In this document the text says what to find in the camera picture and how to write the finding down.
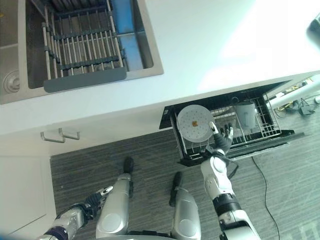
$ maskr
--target white cup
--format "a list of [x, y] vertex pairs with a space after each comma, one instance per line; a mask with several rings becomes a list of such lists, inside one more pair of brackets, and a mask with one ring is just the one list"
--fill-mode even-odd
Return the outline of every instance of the white cup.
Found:
[[241, 102], [234, 106], [239, 125], [243, 129], [253, 129], [256, 126], [256, 106], [253, 102]]

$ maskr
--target white cabinet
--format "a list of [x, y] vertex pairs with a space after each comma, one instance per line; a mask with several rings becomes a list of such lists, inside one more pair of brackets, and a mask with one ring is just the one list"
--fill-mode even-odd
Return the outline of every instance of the white cabinet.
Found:
[[[118, 113], [113, 117], [76, 119], [3, 135], [0, 136], [0, 153], [7, 156], [53, 156], [154, 133], [159, 131], [163, 110], [160, 106], [144, 111]], [[66, 138], [65, 143], [56, 143], [41, 139], [40, 132], [44, 132], [46, 138], [61, 140], [59, 128], [71, 136], [80, 132], [80, 140]]]
[[55, 202], [49, 157], [0, 156], [0, 233], [24, 239], [52, 224]]

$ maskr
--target gray carpet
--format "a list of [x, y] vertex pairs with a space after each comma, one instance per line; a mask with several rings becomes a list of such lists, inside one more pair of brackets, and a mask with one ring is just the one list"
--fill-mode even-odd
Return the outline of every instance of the gray carpet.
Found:
[[[308, 117], [299, 113], [278, 119], [283, 129], [305, 132], [303, 140], [255, 156], [267, 180], [267, 205], [281, 240], [320, 240], [320, 108]], [[183, 187], [199, 208], [203, 240], [221, 233], [211, 200], [205, 194], [200, 166], [185, 167], [179, 160], [172, 130], [56, 155], [51, 158], [57, 212], [112, 185], [122, 172], [124, 157], [135, 159], [134, 195], [129, 203], [129, 230], [169, 233], [174, 209], [168, 205], [172, 178], [184, 174]], [[265, 183], [252, 158], [239, 160], [233, 190], [263, 240], [278, 239], [264, 203]], [[96, 222], [78, 231], [76, 240], [95, 239]]]

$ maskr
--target metal wire rack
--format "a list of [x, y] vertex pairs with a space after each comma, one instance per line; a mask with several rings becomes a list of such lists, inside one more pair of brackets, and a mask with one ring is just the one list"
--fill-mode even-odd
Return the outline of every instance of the metal wire rack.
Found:
[[110, 0], [46, 1], [47, 79], [124, 67]]
[[[252, 129], [244, 129], [241, 126], [234, 104], [210, 110], [218, 128], [223, 128], [228, 123], [232, 124], [232, 148], [281, 134], [275, 113], [270, 106], [268, 107], [269, 103], [266, 103], [265, 100], [268, 100], [267, 95], [248, 99], [248, 101], [251, 101], [255, 105], [255, 127]], [[194, 143], [183, 138], [180, 133], [179, 135], [183, 146], [182, 150], [190, 157], [196, 157], [208, 145], [214, 147], [215, 144], [213, 136], [206, 141]]]

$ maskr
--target dish drying rack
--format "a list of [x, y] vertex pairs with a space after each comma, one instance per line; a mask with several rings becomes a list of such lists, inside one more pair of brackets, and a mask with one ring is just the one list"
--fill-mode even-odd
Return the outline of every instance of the dish drying rack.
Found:
[[[250, 98], [247, 98], [246, 101], [250, 101], [255, 105], [255, 127], [252, 129], [244, 129], [241, 127], [239, 118], [235, 111], [234, 103], [224, 107], [210, 109], [210, 112], [214, 118], [214, 122], [219, 130], [220, 128], [223, 128], [224, 125], [228, 125], [228, 123], [232, 124], [233, 140], [231, 149], [241, 145], [258, 142], [266, 138], [272, 138], [281, 135], [282, 133], [266, 94], [263, 96], [251, 96]], [[179, 147], [183, 152], [185, 159], [200, 159], [202, 158], [201, 152], [204, 151], [206, 147], [209, 146], [211, 148], [215, 148], [215, 140], [213, 135], [208, 140], [200, 143], [190, 142], [183, 138], [177, 128], [177, 115], [178, 114], [175, 112], [171, 118], [171, 124], [173, 126], [173, 130], [175, 131], [175, 135], [178, 135], [177, 140]]]
[[53, 84], [61, 84], [52, 80], [69, 80], [62, 84], [66, 90], [126, 78], [111, 0], [47, 0], [44, 18], [47, 92]]

